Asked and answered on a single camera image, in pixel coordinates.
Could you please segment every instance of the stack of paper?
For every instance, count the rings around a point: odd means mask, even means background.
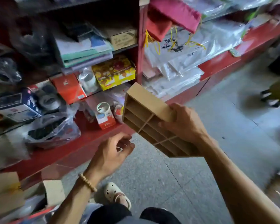
[[[61,31],[53,32],[56,45],[56,57],[66,68],[100,56],[113,57],[113,47],[107,40],[91,33],[89,38],[76,42]]]

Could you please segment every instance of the cardboard organizer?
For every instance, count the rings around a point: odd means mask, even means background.
[[[138,83],[126,93],[123,122],[168,157],[202,157],[197,147],[159,127],[159,122],[172,122],[176,113],[161,99]]]

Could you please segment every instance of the sandal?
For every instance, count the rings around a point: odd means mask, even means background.
[[[105,187],[105,197],[107,200],[109,200],[111,203],[115,203],[118,196],[124,196],[127,201],[127,209],[131,209],[132,204],[129,198],[120,190],[120,188],[115,185],[113,182],[109,182]]]

